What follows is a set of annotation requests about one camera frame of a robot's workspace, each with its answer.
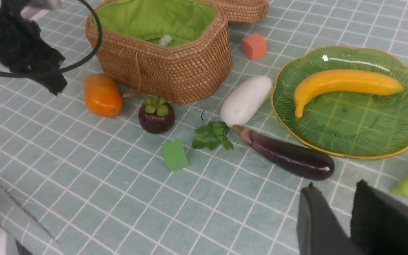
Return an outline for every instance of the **eggplant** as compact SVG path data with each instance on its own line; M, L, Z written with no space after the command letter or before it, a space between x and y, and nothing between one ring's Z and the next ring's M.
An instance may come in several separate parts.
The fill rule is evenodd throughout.
M161 134L174 126L175 112L163 97L149 96L140 107L138 120L146 132Z
M323 181L335 172L335 162L323 152L281 142L243 126L235 125L233 129L251 149L296 176Z

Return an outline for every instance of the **plate gold rim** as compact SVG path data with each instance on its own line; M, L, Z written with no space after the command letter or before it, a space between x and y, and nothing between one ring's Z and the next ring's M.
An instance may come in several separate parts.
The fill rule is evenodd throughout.
M342 49L347 49L347 50L374 50L374 51L377 51L377 52L380 52L380 53L384 53L384 54L390 55L390 56L393 57L395 60L397 60L399 63L401 63L401 65L403 65L404 68L408 69L408 66L404 65L404 63L403 63L401 60L399 60L397 57L393 56L392 54L389 54L388 52L385 52L385 51L383 51L383 50L377 50L377 49L372 49L372 48L350 48L350 47L338 46L338 45L335 45L335 46L324 46L324 47L320 47L320 48L317 48L317 49L314 49L314 50L308 52L306 55L304 55L304 56L301 57L301 58L306 58L306 57L308 57L308 55L310 55L311 53L315 52L316 50L322 50L322 49L326 49L326 48L342 48ZM278 72L277 77L276 77L276 79L275 79L275 82L274 82L274 84L273 84L272 92L270 93L270 107L272 108L273 113L275 114L275 116L277 117L277 119L281 122L281 124L286 128L286 130L287 130L293 137L295 137L299 142L301 142L302 144L306 145L306 146L309 147L309 148L312 148L312 149L317 150L317 151L320 151L320 152L324 152L324 153L326 153L326 154L328 154L328 155L334 155L334 156L336 156L336 157L341 157L341 158L356 158L356 159L362 159L362 160L367 160L367 159L371 159L371 160L373 160L373 159L384 159L384 158L389 158L389 157L392 157L392 156L395 156L395 155L399 155L399 154L405 152L406 150L408 150L408 146L407 146L407 147L403 148L402 150L399 150L399 151L394 152L394 153L390 153L390 154L388 154L388 155L374 155L374 156L371 156L371 157L361 157L361 156L357 156L357 155L346 155L346 154L342 154L342 153L331 152L331 151L328 151L328 150L326 150L326 149L322 149L322 148L320 148L320 147L317 147L317 146L315 146L315 145L312 145L312 144L310 144L309 142L306 142L306 141L304 141L303 139L301 139L297 134L295 134L295 133L283 122L283 120L282 120L281 117L278 115L277 111L275 110L275 107L274 107L274 104L273 104L273 95L274 95L275 89L277 88L278 78L280 77L280 74L281 74L281 72L283 71L283 69L284 69L286 66L288 66L290 63L292 63L293 61L296 61L296 60L301 59L301 58L296 58L296 59L294 59L294 60L289 61L287 64L285 64L285 65L280 69L280 71Z

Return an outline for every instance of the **banana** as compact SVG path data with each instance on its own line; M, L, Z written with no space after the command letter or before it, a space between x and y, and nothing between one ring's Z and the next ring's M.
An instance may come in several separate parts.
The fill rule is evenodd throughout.
M324 93L347 91L390 96L403 90L398 80L385 74L352 69L322 71L308 76L295 89L295 117L301 118L307 103Z

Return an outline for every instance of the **green foam block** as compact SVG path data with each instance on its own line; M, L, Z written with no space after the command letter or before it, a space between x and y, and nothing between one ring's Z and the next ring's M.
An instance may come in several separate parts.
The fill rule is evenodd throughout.
M182 140L166 142L161 147L163 158L169 171L174 172L189 166Z

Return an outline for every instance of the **orange cube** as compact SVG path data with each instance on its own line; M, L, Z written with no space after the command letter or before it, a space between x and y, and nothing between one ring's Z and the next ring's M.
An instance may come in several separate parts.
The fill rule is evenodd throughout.
M243 53L251 60L257 60L267 54L267 40L258 33L245 37L242 45Z

